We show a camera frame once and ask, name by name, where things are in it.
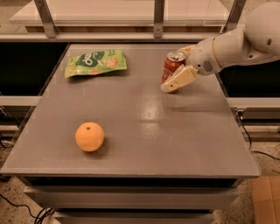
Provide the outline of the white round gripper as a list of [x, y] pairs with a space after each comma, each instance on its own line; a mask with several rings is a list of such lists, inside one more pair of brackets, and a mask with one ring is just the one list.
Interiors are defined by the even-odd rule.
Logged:
[[197, 45], [188, 45], [177, 50], [182, 53], [191, 66], [181, 65], [161, 85], [165, 93], [176, 93], [182, 87], [195, 81], [197, 74], [207, 76], [217, 74], [222, 67], [214, 52], [215, 38], [200, 41]]

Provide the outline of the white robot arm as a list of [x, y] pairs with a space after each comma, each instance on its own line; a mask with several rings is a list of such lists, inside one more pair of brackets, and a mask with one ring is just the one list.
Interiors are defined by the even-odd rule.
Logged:
[[194, 82], [197, 75], [207, 76], [226, 67], [279, 60], [280, 3], [264, 3], [247, 16], [243, 27], [180, 48], [178, 53], [185, 61], [161, 85], [166, 93]]

